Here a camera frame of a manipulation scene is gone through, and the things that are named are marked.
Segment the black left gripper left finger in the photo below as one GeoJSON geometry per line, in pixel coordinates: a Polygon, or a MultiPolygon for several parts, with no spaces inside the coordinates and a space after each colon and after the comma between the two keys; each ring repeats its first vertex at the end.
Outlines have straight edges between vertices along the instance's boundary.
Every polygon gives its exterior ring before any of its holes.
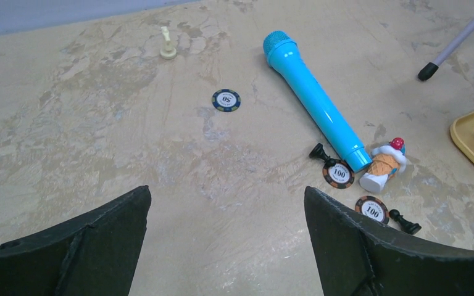
{"type": "Polygon", "coordinates": [[[128,295],[150,206],[150,190],[140,186],[1,244],[0,295],[128,295]]]}

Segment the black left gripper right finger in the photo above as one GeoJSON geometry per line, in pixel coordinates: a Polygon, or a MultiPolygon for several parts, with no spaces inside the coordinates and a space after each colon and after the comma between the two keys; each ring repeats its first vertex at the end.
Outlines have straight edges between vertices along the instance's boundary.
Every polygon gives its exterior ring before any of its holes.
{"type": "Polygon", "coordinates": [[[474,295],[474,250],[408,235],[314,187],[304,209],[325,295],[474,295]]]}

